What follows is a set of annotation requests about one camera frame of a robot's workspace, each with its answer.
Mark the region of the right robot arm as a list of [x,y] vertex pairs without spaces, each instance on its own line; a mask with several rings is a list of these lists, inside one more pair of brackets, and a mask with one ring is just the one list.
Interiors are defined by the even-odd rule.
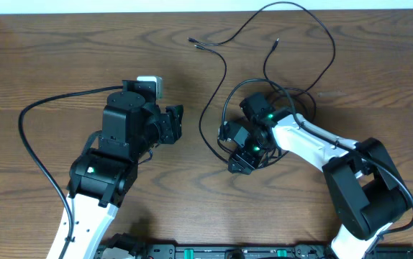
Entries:
[[245,122],[223,121],[220,140],[234,142],[228,170],[251,174],[266,166],[276,149],[298,155],[326,180],[341,228],[328,247],[334,258],[393,258],[400,249],[382,249],[378,241],[408,210],[413,197],[384,145],[375,138],[345,139],[321,129],[294,106],[275,109],[256,93],[240,103]]

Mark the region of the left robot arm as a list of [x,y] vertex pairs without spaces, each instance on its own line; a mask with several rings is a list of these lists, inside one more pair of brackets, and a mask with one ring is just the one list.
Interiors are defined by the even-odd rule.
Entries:
[[67,202],[73,219],[62,218],[49,258],[92,258],[137,178],[140,158],[156,144],[181,137],[183,106],[162,112],[152,93],[110,94],[102,130],[92,134],[70,169]]

